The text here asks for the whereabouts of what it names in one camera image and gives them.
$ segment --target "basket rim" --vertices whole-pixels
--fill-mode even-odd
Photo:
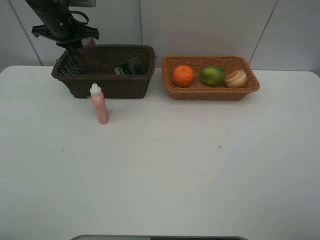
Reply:
[[[190,59],[220,59],[220,58],[229,58],[229,59],[238,59],[241,62],[244,63],[245,67],[247,68],[249,74],[253,78],[254,81],[254,86],[253,87],[242,87],[242,88],[229,88],[229,87],[179,87],[179,86],[169,86],[168,85],[168,79],[166,78],[167,76],[167,60],[168,59],[185,59],[185,58],[190,58]],[[211,94],[249,94],[256,92],[260,89],[260,84],[252,71],[251,67],[247,63],[247,61],[241,57],[241,56],[236,56],[236,55],[169,55],[165,56],[162,60],[162,83],[164,88],[170,92],[180,92],[180,93],[189,93],[192,91],[193,93],[196,92],[201,92],[201,93],[211,93]]]
[[[152,58],[152,64],[151,67],[149,69],[149,71],[144,74],[144,75],[135,75],[135,76],[131,76],[131,75],[125,75],[125,76],[119,76],[119,75],[76,75],[76,74],[70,74],[70,75],[66,75],[66,74],[61,74],[58,73],[58,69],[60,68],[61,64],[63,63],[63,61],[65,60],[65,58],[68,56],[69,51],[65,50],[63,52],[63,54],[56,60],[56,64],[53,66],[52,69],[52,73],[51,75],[55,78],[70,78],[70,77],[77,77],[77,78],[126,78],[128,80],[130,79],[136,79],[136,78],[149,78],[150,76],[152,76],[155,72],[156,69],[156,54],[155,54],[155,50],[153,47],[148,46],[148,45],[135,45],[135,44],[98,44],[97,45],[98,48],[137,48],[137,49],[147,49],[150,51],[151,54],[151,58]]]

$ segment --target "orange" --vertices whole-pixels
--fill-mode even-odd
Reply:
[[[189,66],[177,66],[173,72],[173,81],[179,87],[187,87],[195,79],[195,72]]]

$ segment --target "dark wicker basket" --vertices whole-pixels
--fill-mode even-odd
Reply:
[[[100,63],[95,68],[82,66],[71,52],[65,51],[57,60],[52,76],[63,82],[79,99],[90,96],[92,84],[98,84],[105,98],[142,99],[156,68],[155,51],[150,46],[140,45],[99,45]],[[114,68],[138,58],[148,63],[145,75],[117,76]]]

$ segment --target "white wall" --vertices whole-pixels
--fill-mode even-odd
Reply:
[[[141,0],[143,44],[167,55],[250,60],[276,0]]]
[[[42,22],[25,0],[0,0],[0,71],[11,65],[40,64],[7,1],[12,2],[40,60],[44,65],[54,65],[64,49],[31,34],[32,26]],[[97,0],[95,8],[78,9],[89,16],[89,26],[99,29],[99,44],[150,45],[158,55],[158,67],[167,55],[240,55],[247,61],[252,58],[253,69],[313,71],[320,75],[320,1],[279,0],[262,35],[275,3]]]
[[[45,66],[53,66],[64,49],[43,37],[34,37],[32,27],[43,23],[25,0],[11,0],[21,22]],[[90,19],[88,26],[98,28],[98,44],[141,44],[139,0],[96,0],[96,7],[73,8]]]
[[[279,0],[250,65],[320,75],[320,1]]]
[[[0,0],[0,33],[0,73],[12,65],[40,65],[7,0]]]

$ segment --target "black object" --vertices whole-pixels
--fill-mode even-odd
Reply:
[[[139,58],[135,57],[132,58],[129,62],[126,64],[123,64],[121,66],[118,66],[114,69],[114,73],[117,76],[123,76],[123,75],[144,75],[149,70],[149,64],[148,62],[140,62]]]
[[[70,11],[70,0],[25,0],[42,20],[44,25],[34,26],[33,35],[53,40],[59,47],[67,50],[82,48],[82,39],[99,39],[97,28],[86,26],[89,18],[81,11]],[[85,18],[86,22],[76,20],[72,14]]]

